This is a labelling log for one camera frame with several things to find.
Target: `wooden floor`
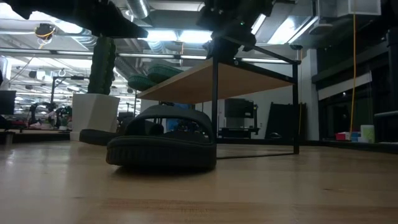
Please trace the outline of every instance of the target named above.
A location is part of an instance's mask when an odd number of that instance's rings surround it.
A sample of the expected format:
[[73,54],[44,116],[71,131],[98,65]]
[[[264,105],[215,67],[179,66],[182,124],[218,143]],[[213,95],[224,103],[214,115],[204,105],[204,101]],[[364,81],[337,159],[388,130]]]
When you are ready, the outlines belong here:
[[[219,156],[285,147],[219,146]],[[141,173],[82,143],[0,150],[1,223],[398,223],[398,156],[302,147],[218,161],[208,173]]]

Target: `green container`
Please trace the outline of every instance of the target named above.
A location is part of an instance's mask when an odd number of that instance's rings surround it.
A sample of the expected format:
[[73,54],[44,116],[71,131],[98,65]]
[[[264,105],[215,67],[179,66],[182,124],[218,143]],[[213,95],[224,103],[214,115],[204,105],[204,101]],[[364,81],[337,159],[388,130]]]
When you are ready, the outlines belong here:
[[144,75],[133,75],[129,78],[128,85],[134,90],[145,91],[155,86],[156,83],[150,81],[149,78]]
[[148,78],[155,83],[161,83],[182,72],[167,65],[156,64],[148,69]]

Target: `shelf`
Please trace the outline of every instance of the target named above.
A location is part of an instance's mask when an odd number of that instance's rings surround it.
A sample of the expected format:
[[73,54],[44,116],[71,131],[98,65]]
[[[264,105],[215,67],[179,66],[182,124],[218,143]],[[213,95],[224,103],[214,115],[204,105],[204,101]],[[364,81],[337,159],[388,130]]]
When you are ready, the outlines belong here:
[[[186,70],[138,94],[145,100],[196,104],[211,101],[213,60]],[[294,80],[248,63],[218,64],[218,99],[293,85]]]

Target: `red object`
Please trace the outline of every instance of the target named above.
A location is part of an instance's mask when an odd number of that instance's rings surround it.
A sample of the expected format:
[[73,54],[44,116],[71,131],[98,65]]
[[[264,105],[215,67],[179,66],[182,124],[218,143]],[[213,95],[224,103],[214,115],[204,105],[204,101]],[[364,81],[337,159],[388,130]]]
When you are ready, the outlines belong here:
[[336,134],[336,140],[337,141],[345,141],[346,140],[346,134],[345,133],[337,133]]

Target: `potted plant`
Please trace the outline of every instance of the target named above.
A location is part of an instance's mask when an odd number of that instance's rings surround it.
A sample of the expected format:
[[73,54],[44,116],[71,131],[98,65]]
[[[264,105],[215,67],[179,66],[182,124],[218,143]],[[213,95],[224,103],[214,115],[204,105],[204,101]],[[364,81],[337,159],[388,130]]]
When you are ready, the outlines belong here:
[[72,141],[78,141],[82,129],[116,132],[120,99],[108,96],[114,78],[116,46],[109,37],[99,37],[94,48],[88,93],[73,95]]

